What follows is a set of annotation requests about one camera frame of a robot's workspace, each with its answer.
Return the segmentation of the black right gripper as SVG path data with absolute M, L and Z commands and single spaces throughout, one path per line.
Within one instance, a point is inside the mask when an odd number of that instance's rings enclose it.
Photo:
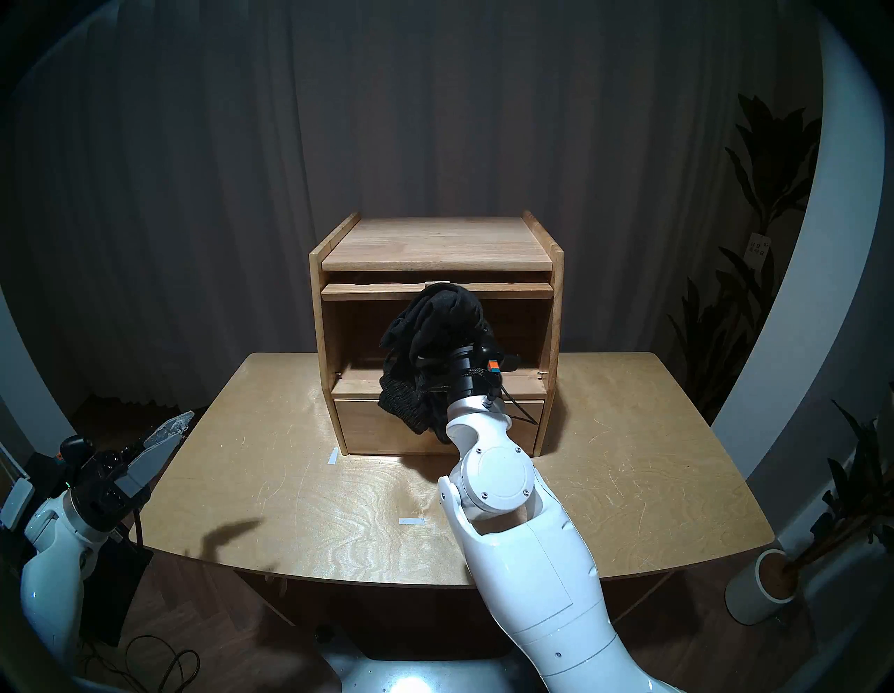
M 447 355 L 447 404 L 483 396 L 492 403 L 503 398 L 501 362 L 503 350 L 497 342 L 474 342 Z

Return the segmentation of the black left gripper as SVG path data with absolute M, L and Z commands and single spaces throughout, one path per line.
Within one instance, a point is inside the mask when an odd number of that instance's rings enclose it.
M 150 499 L 150 481 L 166 466 L 194 417 L 189 410 L 163 422 L 141 442 L 135 458 L 133 451 L 99 451 L 80 467 L 72 502 L 88 526 L 109 533 L 142 509 Z

